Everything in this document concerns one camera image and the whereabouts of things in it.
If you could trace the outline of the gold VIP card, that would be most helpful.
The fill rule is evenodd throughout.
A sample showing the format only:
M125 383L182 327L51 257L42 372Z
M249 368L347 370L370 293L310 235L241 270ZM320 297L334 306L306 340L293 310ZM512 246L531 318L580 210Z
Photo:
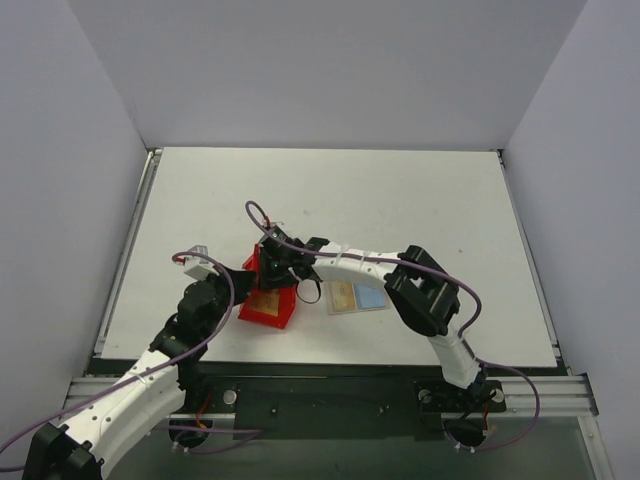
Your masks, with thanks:
M332 281L327 287L330 310L333 313L344 313L356 309L356 298L353 284L345 281Z

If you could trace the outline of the beige leather card holder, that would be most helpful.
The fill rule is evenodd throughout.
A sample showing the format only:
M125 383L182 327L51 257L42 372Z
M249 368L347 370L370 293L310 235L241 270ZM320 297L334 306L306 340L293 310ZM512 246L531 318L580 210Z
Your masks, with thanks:
M361 312L386 310L390 308L390 301L387 295L383 291L369 287L369 286L352 283L354 287L355 298L356 298L356 309L353 311L344 312L344 313L333 313L330 310L329 294L327 290L328 284L330 282L326 283L323 287L323 293L326 295L326 298L327 298L327 308L328 308L328 313L330 315L354 314L354 313L361 313Z

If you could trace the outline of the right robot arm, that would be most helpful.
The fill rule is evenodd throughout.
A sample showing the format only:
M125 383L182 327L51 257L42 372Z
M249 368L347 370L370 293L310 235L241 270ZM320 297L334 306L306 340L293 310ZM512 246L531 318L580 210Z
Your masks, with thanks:
M402 322L426 337L447 382L449 402L468 409L483 395L483 367L451 324L461 307L461 284L421 247L403 252L369 252L325 238L307 242L276 227L258 243L259 285L265 290L348 282L384 292Z

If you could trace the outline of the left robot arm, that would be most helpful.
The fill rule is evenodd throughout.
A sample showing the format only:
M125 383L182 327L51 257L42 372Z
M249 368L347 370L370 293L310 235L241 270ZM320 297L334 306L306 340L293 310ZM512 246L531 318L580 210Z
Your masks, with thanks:
M200 408L206 388L197 364L255 282L251 271L226 270L188 285L176 312L116 383L60 425L47 422L37 430L23 478L105 479L167 415Z

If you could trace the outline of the red plastic bin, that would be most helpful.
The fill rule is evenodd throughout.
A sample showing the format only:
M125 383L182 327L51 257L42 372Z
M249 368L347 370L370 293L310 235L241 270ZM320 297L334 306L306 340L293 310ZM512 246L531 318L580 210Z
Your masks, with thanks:
M284 329L296 307L296 292L293 287L264 288L260 283L260 245L255 244L253 253L244 262L243 269L256 274L256 281L249 296L240 306L238 318L272 328Z

